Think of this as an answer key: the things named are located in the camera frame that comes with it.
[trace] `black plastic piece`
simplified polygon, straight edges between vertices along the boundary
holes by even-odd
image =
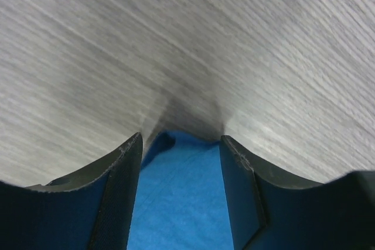
[[[0,182],[0,248],[126,249],[141,159],[137,133],[46,186]]]
[[[371,249],[375,172],[327,184],[289,173],[222,136],[221,168],[235,250]]]

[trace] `blue fabric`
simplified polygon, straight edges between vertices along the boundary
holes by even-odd
[[[142,167],[128,250],[233,249],[219,142],[166,131]]]

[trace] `dark gray surface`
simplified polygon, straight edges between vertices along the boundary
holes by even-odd
[[[374,1],[0,0],[0,177],[164,125],[316,181],[375,169]]]

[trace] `black object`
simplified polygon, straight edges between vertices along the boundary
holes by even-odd
[[[221,168],[235,250],[371,249],[375,172],[327,184],[289,173],[222,136]]]
[[[0,249],[126,249],[142,136],[46,186],[0,182]]]

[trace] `curved black edge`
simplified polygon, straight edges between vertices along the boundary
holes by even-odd
[[[111,166],[89,250],[126,249],[142,159],[142,137],[134,135],[119,147]]]
[[[38,184],[27,187],[27,189],[58,192],[70,191],[84,187],[108,173],[111,168],[115,166],[116,163],[128,152],[132,145],[139,141],[142,143],[141,133],[136,133],[112,152],[95,160],[94,162],[91,162],[81,169],[63,177],[54,179],[45,186]]]
[[[375,245],[375,172],[319,184],[261,159],[230,136],[221,138],[220,159],[235,250]]]
[[[236,162],[246,170],[254,171],[263,180],[286,189],[308,189],[321,183],[292,174],[271,162],[253,154],[231,136],[222,136],[221,141],[231,150]]]
[[[46,186],[0,181],[2,249],[126,249],[142,148],[137,133]]]

